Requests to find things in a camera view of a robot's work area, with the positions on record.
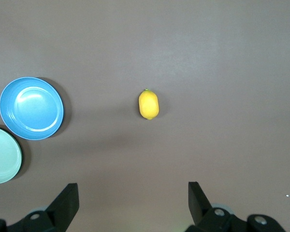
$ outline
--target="blue plate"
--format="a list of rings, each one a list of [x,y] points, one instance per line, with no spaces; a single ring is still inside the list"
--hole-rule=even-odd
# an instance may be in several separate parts
[[[0,97],[5,125],[24,139],[40,140],[53,135],[63,120],[63,104],[46,81],[22,77],[9,83]]]
[[[19,171],[22,162],[17,141],[0,129],[0,184],[11,180]]]

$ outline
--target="gray table surface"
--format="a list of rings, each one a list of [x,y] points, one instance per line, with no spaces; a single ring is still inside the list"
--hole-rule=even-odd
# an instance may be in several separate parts
[[[16,137],[8,224],[76,182],[68,231],[183,232],[198,181],[239,218],[290,232],[290,0],[0,0],[0,94],[23,76],[58,90],[65,120],[45,140]]]

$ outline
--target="yellow fruit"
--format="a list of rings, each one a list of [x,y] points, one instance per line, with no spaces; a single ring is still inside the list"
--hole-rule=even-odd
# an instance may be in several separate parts
[[[139,96],[139,106],[141,115],[151,120],[159,113],[159,104],[156,94],[146,88]]]

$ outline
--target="light green dish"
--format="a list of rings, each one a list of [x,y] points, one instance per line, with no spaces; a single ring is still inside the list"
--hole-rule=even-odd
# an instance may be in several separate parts
[[[22,162],[17,141],[0,129],[0,184],[11,180],[19,171]]]

